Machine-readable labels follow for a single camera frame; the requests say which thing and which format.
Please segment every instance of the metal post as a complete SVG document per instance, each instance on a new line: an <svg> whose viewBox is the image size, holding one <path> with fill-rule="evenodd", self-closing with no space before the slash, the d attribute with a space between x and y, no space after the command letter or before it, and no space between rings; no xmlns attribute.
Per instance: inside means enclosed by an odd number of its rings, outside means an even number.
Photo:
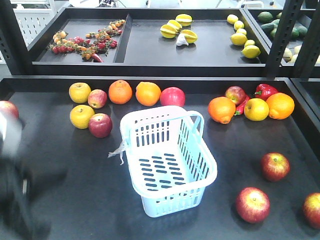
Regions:
<svg viewBox="0 0 320 240"><path fill-rule="evenodd" d="M292 29L303 2L304 0L286 0L284 3L282 16L265 63L264 75L267 77L276 77L279 72L281 59L291 38Z"/></svg>
<svg viewBox="0 0 320 240"><path fill-rule="evenodd" d="M12 75L32 75L33 65L10 0L0 5L0 50Z"/></svg>
<svg viewBox="0 0 320 240"><path fill-rule="evenodd" d="M308 32L296 58L293 76L307 79L310 77L320 54L320 3L316 6Z"/></svg>

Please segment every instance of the lemon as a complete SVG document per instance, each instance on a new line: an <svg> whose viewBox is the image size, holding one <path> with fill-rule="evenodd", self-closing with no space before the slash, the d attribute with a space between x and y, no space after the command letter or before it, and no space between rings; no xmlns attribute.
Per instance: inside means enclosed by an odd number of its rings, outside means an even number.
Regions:
<svg viewBox="0 0 320 240"><path fill-rule="evenodd" d="M245 27L244 23L240 20L236 21L233 25L234 30L243 29Z"/></svg>
<svg viewBox="0 0 320 240"><path fill-rule="evenodd" d="M297 60L297 57L298 57L298 54L293 55L289 63L294 64Z"/></svg>
<svg viewBox="0 0 320 240"><path fill-rule="evenodd" d="M70 112L70 121L78 129L87 129L90 118L95 115L95 111L88 105L75 106Z"/></svg>
<svg viewBox="0 0 320 240"><path fill-rule="evenodd" d="M294 54L298 54L300 52L301 47L302 47L302 45L295 46L293 49Z"/></svg>
<svg viewBox="0 0 320 240"><path fill-rule="evenodd" d="M248 59L255 59L261 54L261 51L256 45L249 45L242 50L242 54Z"/></svg>
<svg viewBox="0 0 320 240"><path fill-rule="evenodd" d="M287 48L287 47L285 48L282 58L285 60L286 63L291 60L292 52L290 51L289 48Z"/></svg>
<svg viewBox="0 0 320 240"><path fill-rule="evenodd" d="M161 26L160 32L165 38L173 39L177 35L178 31L173 26L165 24Z"/></svg>
<svg viewBox="0 0 320 240"><path fill-rule="evenodd" d="M231 39L231 42L237 46L245 45L246 41L248 40L246 35L243 35L242 33L232 34L230 39Z"/></svg>
<svg viewBox="0 0 320 240"><path fill-rule="evenodd" d="M190 26L192 23L192 17L188 14L179 14L175 17L175 20L182 25L182 27Z"/></svg>
<svg viewBox="0 0 320 240"><path fill-rule="evenodd" d="M232 24L234 25L236 21L238 21L239 18L236 16L236 15L233 15L233 14L230 14L227 18L226 18L226 21L229 23L229 24Z"/></svg>
<svg viewBox="0 0 320 240"><path fill-rule="evenodd" d="M251 98L244 106L244 115L251 121L262 121L269 114L269 106L261 98Z"/></svg>
<svg viewBox="0 0 320 240"><path fill-rule="evenodd" d="M243 34L243 35L246 35L247 36L247 31L244 29L244 28L239 28L237 31L236 31L237 34Z"/></svg>
<svg viewBox="0 0 320 240"><path fill-rule="evenodd" d="M256 45L256 42L254 40L248 40L245 42L244 47L249 46L249 45Z"/></svg>
<svg viewBox="0 0 320 240"><path fill-rule="evenodd" d="M167 24L175 28L178 32L182 29L182 25L176 20L171 19Z"/></svg>
<svg viewBox="0 0 320 240"><path fill-rule="evenodd" d="M187 41L188 44L193 44L198 39L197 34L188 29L182 30L180 34L184 35L185 40Z"/></svg>

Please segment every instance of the plastic basket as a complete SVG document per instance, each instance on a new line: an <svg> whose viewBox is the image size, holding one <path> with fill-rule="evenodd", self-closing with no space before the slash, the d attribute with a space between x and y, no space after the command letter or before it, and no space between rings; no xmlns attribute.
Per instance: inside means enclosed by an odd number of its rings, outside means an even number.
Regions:
<svg viewBox="0 0 320 240"><path fill-rule="evenodd" d="M150 217L196 207L217 177L197 111L161 106L130 112L120 121L134 190Z"/></svg>

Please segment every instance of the orange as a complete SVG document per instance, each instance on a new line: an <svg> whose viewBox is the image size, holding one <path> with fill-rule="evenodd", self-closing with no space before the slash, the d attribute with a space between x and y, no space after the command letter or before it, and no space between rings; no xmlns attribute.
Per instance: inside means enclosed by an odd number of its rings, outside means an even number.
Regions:
<svg viewBox="0 0 320 240"><path fill-rule="evenodd" d="M155 105L160 95L161 89L153 82L141 81L136 86L135 97L138 102L144 106L151 107Z"/></svg>
<svg viewBox="0 0 320 240"><path fill-rule="evenodd" d="M286 119L295 109L294 100L287 94L278 92L266 100L270 110L269 117L272 119Z"/></svg>
<svg viewBox="0 0 320 240"><path fill-rule="evenodd" d="M125 80L117 80L109 87L109 99L114 104L125 104L132 98L132 88Z"/></svg>
<svg viewBox="0 0 320 240"><path fill-rule="evenodd" d="M208 112L214 121L228 124L236 112L236 105L230 98L219 96L210 101Z"/></svg>
<svg viewBox="0 0 320 240"><path fill-rule="evenodd" d="M95 115L95 111L88 105L75 106L70 112L70 121L78 129L87 129L90 118Z"/></svg>

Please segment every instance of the white pegboard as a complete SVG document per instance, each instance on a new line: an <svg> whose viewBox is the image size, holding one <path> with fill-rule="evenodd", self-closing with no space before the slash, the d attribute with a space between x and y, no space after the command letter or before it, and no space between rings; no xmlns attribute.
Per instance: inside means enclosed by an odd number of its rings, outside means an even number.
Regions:
<svg viewBox="0 0 320 240"><path fill-rule="evenodd" d="M28 46L55 16L51 9L14 9L25 44Z"/></svg>

